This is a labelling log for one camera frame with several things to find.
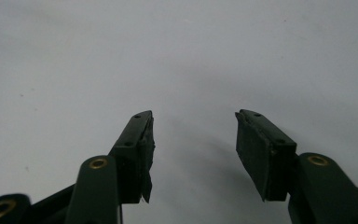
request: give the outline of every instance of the white surface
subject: white surface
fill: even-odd
[[[151,109],[151,203],[125,223],[290,223],[236,154],[241,108],[358,185],[358,1],[0,1],[0,195],[71,185]]]

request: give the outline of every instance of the white backdrop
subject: white backdrop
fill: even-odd
[[[358,186],[358,1],[0,1],[0,195],[71,185],[150,109],[154,187],[125,223],[290,223],[237,156],[242,108]]]

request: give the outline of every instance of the gray background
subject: gray background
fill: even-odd
[[[290,223],[236,154],[242,108],[358,185],[358,1],[0,1],[0,195],[71,185],[151,109],[151,202],[125,223]]]

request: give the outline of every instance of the black plastic part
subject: black plastic part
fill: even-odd
[[[259,113],[241,110],[235,115],[237,152],[261,198],[284,201],[289,170],[296,158],[296,142]]]
[[[115,158],[93,157],[80,167],[65,224],[87,223],[122,223]]]
[[[0,197],[0,224],[20,224],[27,222],[26,214],[30,208],[28,196],[8,194]]]
[[[316,223],[358,223],[358,188],[333,160],[304,153],[298,157],[297,170]]]
[[[142,196],[149,202],[154,148],[152,112],[133,116],[109,152],[117,162],[121,203],[138,203]]]
[[[63,223],[66,208],[71,201],[75,185],[47,197],[31,206],[30,223]]]
[[[314,224],[315,216],[298,182],[290,189],[289,215],[293,224]]]

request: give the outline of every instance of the black plastic arm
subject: black plastic arm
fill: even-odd
[[[236,113],[237,152],[263,200],[290,193],[293,223],[358,223],[358,188],[330,158],[296,154],[296,143],[263,115]]]
[[[154,148],[152,112],[132,116],[108,156],[85,161],[73,186],[35,204],[1,196],[0,224],[121,223],[123,203],[149,201]]]

